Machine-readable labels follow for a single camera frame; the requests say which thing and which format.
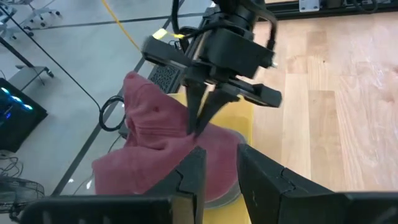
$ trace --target red cloth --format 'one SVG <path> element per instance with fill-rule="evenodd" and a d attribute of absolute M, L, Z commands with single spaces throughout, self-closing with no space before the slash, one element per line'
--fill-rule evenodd
<path fill-rule="evenodd" d="M 123 90 L 131 132 L 122 149 L 93 162 L 97 194 L 143 194 L 197 145 L 207 151 L 206 201 L 236 183 L 237 136 L 212 124 L 197 139 L 187 136 L 186 107 L 135 72 L 127 74 Z"/>

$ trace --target gray floor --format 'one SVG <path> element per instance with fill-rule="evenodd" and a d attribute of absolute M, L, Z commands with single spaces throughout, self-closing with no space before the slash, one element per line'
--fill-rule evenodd
<path fill-rule="evenodd" d="M 35 7 L 47 4 L 49 0 L 34 1 Z M 114 13 L 119 19 L 139 19 L 146 17 L 168 16 L 172 0 L 118 0 L 110 1 Z M 204 12 L 210 0 L 185 0 L 180 14 Z M 62 13 L 62 18 L 45 15 L 47 26 L 66 26 L 90 22 L 112 21 L 100 0 L 57 0 L 50 8 Z M 17 6 L 17 22 L 23 20 L 30 9 Z M 165 19 L 129 22 L 123 26 L 132 38 L 141 46 L 145 37 L 162 27 Z M 197 26 L 201 17 L 180 18 L 181 26 Z M 67 76 L 49 58 L 38 49 L 23 33 L 10 40 L 23 56 L 35 65 L 48 66 L 55 78 L 43 76 L 45 86 L 36 80 L 25 94 L 41 104 L 49 112 L 33 133 L 25 140 L 16 156 L 24 163 L 21 178 L 36 181 L 50 195 L 70 164 L 79 153 L 98 122 L 98 109 Z M 93 95 L 102 105 L 121 88 L 123 78 L 134 69 L 141 59 L 140 52 L 130 43 L 116 24 L 100 26 L 59 27 L 34 31 L 34 39 L 55 58 L 65 69 Z M 15 64 L 21 62 L 0 47 L 0 69 L 10 78 L 16 73 Z M 139 73 L 148 77 L 152 65 L 145 62 Z M 109 125 L 116 124 L 123 116 L 123 108 L 117 105 L 109 118 Z M 62 194 L 72 194 L 82 181 L 91 175 L 91 162 L 107 153 L 117 133 L 101 131 L 83 158 Z M 114 149 L 123 145 L 120 139 Z M 77 194 L 93 194 L 93 185 L 87 185 Z M 0 216 L 0 223 L 9 223 L 7 216 Z"/>

